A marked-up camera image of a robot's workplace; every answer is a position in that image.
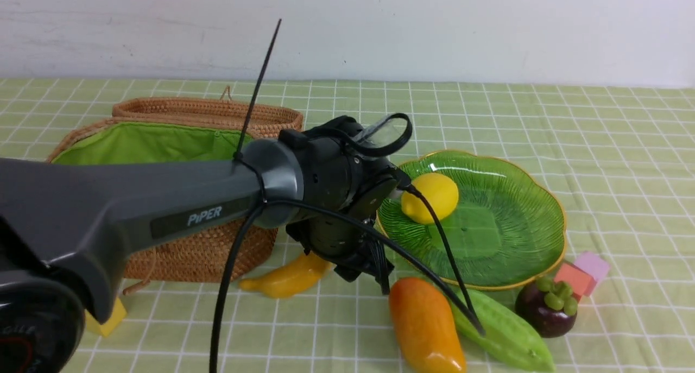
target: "white wall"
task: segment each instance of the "white wall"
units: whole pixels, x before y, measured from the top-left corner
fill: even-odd
[[[0,77],[695,85],[695,0],[0,0]]]

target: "yellow banana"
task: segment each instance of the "yellow banana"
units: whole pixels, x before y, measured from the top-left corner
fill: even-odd
[[[303,252],[285,266],[259,277],[248,277],[239,281],[243,291],[257,291],[273,299],[286,299],[314,286],[328,269],[331,262],[321,259],[313,252]]]

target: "green glass plate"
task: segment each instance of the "green glass plate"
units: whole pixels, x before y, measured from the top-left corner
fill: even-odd
[[[566,217],[556,198],[523,169],[493,157],[442,150],[400,166],[410,178],[437,172],[459,187],[456,210],[441,220],[467,287],[523,286],[554,269],[566,251]],[[421,225],[387,199],[377,226],[444,281],[457,285],[435,225]]]

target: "orange papaya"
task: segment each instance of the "orange papaya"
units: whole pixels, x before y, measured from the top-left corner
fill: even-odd
[[[403,358],[417,373],[465,373],[466,357],[448,299],[419,277],[403,277],[389,294]]]

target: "green checkered tablecloth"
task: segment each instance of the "green checkered tablecloth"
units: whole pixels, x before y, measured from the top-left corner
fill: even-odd
[[[216,98],[226,85],[238,100],[254,86],[0,79],[0,156],[44,160],[70,130],[108,117],[121,100]],[[397,163],[443,148],[516,163],[563,204],[568,258],[590,250],[611,264],[573,331],[547,341],[558,371],[695,371],[695,89],[269,81],[258,102],[297,109],[308,127],[340,114],[369,124],[386,111],[408,113],[414,141]],[[253,274],[299,253],[281,235]],[[84,335],[65,371],[206,371],[216,293],[210,284],[153,282],[123,298],[128,318],[111,336]],[[515,293],[493,296],[510,304]],[[226,306],[224,371],[410,371],[370,277],[347,283],[330,274],[286,301],[233,285]],[[469,372],[513,371],[462,343]]]

